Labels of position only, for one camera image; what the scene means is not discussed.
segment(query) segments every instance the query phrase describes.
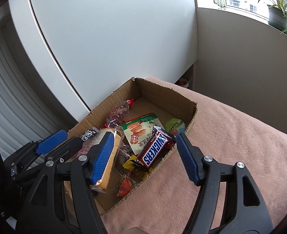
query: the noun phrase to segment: snickers bar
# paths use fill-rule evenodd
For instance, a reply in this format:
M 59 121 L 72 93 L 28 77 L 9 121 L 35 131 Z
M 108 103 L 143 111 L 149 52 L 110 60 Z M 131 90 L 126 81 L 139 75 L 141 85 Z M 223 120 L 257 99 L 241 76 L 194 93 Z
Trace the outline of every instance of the snickers bar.
M 171 149 L 175 143 L 175 138 L 171 134 L 158 126 L 154 126 L 152 137 L 142 153 L 138 156 L 138 160 L 141 161 L 147 169 L 149 169 L 160 151 L 163 148 Z

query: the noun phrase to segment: cardboard box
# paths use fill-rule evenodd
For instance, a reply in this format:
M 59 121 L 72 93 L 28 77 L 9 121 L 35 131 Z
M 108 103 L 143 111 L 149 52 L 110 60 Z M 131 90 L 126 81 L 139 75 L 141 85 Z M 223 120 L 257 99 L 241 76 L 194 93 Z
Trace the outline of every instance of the cardboard box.
M 103 128 L 108 113 L 122 101 L 132 98 L 134 99 L 134 103 L 125 120 L 134 119 L 147 113 L 155 113 L 164 127 L 169 119 L 178 118 L 185 123 L 188 129 L 188 125 L 197 112 L 197 103 L 185 98 L 173 89 L 160 86 L 145 79 L 132 78 L 114 91 L 100 105 L 94 108 L 89 115 L 72 128 L 68 133 L 68 138 L 80 136 L 93 126 Z M 120 179 L 121 175 L 113 168 L 107 188 L 108 194 L 99 193 L 96 196 L 96 203 L 100 214 L 109 211 L 121 200 L 121 197 L 117 197 Z M 65 182 L 65 187 L 71 196 L 70 182 Z

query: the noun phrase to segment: blue rubber pad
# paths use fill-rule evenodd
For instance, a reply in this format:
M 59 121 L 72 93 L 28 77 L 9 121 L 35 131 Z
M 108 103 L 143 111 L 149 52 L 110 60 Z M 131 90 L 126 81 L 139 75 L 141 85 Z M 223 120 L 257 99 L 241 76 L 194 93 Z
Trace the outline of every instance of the blue rubber pad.
M 44 139 L 37 146 L 37 154 L 47 154 L 49 151 L 54 149 L 60 143 L 64 142 L 68 134 L 64 130 L 59 130 L 58 132 L 52 134 L 51 136 Z
M 193 159 L 190 150 L 188 149 L 187 145 L 185 144 L 185 141 L 180 134 L 176 135 L 176 143 L 178 153 L 183 161 L 189 180 L 192 181 L 194 184 L 197 184 L 200 181 L 198 164 Z
M 110 133 L 107 141 L 104 143 L 101 151 L 99 152 L 99 155 L 97 156 L 94 162 L 94 171 L 93 175 L 90 178 L 93 185 L 96 184 L 96 182 L 102 178 L 104 170 L 109 161 L 110 155 L 112 153 L 113 146 L 114 146 L 114 135 L 113 133 Z

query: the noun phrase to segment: bed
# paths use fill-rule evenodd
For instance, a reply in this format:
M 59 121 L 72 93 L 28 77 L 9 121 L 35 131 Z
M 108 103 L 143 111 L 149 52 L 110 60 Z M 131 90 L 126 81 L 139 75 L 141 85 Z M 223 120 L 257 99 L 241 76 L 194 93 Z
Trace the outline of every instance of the bed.
M 287 213 L 287 135 L 230 106 L 180 86 L 149 78 L 198 103 L 187 131 L 190 142 L 218 162 L 243 162 L 258 185 L 274 226 Z M 182 233 L 199 187 L 189 181 L 177 149 L 126 200 L 102 216 L 109 234 L 139 227 L 149 234 Z M 212 228 L 219 226 L 225 196 L 221 183 Z

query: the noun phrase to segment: silver screw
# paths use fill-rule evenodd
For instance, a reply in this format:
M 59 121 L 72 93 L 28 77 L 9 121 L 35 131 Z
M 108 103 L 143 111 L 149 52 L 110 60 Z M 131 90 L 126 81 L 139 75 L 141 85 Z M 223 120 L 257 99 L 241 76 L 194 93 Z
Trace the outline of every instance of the silver screw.
M 87 156 L 86 156 L 86 155 L 80 155 L 80 156 L 78 157 L 78 160 L 79 160 L 79 161 L 86 161 L 86 159 L 87 159 Z
M 244 168 L 244 163 L 238 162 L 238 163 L 237 163 L 237 166 L 238 166 L 239 168 Z
M 210 157 L 210 156 L 205 156 L 205 157 L 204 157 L 204 160 L 207 161 L 207 162 L 212 162 L 212 161 L 213 161 L 213 158 Z
M 47 161 L 46 166 L 47 167 L 53 166 L 53 161 L 51 161 L 51 160 Z

